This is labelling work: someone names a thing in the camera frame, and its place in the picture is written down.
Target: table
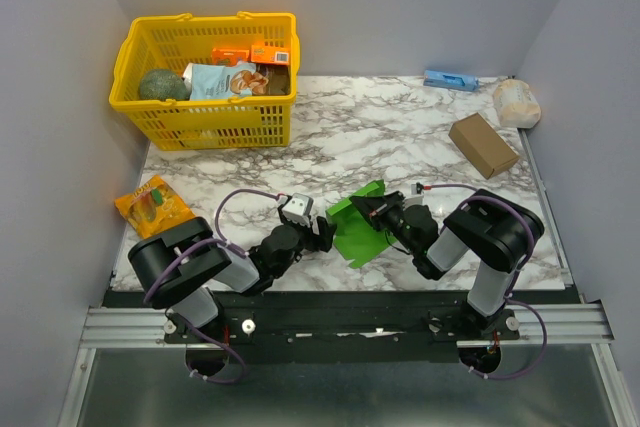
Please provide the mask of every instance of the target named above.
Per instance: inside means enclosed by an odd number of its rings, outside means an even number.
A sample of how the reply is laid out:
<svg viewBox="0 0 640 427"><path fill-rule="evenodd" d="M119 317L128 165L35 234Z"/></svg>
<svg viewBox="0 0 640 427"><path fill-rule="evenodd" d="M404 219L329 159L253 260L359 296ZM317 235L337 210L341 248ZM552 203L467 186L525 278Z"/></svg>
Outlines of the table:
<svg viewBox="0 0 640 427"><path fill-rule="evenodd" d="M141 184L161 175L196 215L210 221L219 202L236 188L303 193L314 198L316 210L324 212L377 179L386 182L387 192L405 194L416 181L484 187L543 218L519 134L499 127L492 100L499 81L483 78L476 92L458 92L423 87L419 77L300 77L288 147L162 152L151 144ZM490 180L480 175L448 136L453 122L475 112L521 156L513 168ZM428 192L425 203L440 223L468 196L464 189L439 189ZM229 239L248 249L278 222L273 201L243 195L227 203L220 225ZM546 230L517 289L564 288L558 252L548 226ZM137 241L127 225L114 267L113 290L142 290L126 256ZM478 264L467 253L442 279L431 281L418 274L410 257L393 249L361 269L351 269L333 249L306 254L271 290L466 290L473 285ZM228 290L215 281L207 285Z"/></svg>

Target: orange box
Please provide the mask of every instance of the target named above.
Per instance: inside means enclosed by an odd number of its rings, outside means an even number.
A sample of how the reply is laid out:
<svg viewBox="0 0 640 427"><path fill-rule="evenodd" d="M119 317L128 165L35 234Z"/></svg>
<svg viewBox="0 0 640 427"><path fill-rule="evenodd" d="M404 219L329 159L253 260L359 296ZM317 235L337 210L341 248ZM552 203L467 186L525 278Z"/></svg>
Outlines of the orange box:
<svg viewBox="0 0 640 427"><path fill-rule="evenodd" d="M238 62L249 62L249 51L241 49L216 49L211 51L213 65L233 67Z"/></svg>
<svg viewBox="0 0 640 427"><path fill-rule="evenodd" d="M256 64L289 65L289 57L289 49L284 47L251 46L251 62Z"/></svg>

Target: blue package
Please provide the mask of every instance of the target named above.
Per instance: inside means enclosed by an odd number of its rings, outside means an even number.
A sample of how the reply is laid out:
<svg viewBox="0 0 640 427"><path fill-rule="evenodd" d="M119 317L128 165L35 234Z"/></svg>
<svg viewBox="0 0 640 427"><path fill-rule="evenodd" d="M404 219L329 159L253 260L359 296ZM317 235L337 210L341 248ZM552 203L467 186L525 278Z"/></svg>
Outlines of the blue package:
<svg viewBox="0 0 640 427"><path fill-rule="evenodd" d="M423 85L473 92L478 88L478 78L473 75L449 74L436 70L425 70Z"/></svg>

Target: brown cardboard box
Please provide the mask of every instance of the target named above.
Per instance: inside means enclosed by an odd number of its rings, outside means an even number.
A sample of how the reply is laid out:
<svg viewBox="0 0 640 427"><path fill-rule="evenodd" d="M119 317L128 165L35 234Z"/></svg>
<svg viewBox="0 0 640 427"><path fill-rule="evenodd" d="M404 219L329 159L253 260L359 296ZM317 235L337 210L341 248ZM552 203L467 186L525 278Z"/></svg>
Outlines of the brown cardboard box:
<svg viewBox="0 0 640 427"><path fill-rule="evenodd" d="M480 114L455 122L449 137L485 179L510 169L519 159Z"/></svg>

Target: white plastic bag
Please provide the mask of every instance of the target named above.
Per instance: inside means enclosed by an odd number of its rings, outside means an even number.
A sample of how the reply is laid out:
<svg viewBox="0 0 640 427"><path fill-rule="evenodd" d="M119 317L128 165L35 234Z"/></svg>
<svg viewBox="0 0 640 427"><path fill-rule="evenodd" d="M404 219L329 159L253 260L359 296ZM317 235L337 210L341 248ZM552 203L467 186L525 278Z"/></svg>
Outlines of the white plastic bag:
<svg viewBox="0 0 640 427"><path fill-rule="evenodd" d="M531 93L529 84L509 79L493 93L493 105L498 111L500 125L530 129L540 120L540 104Z"/></svg>

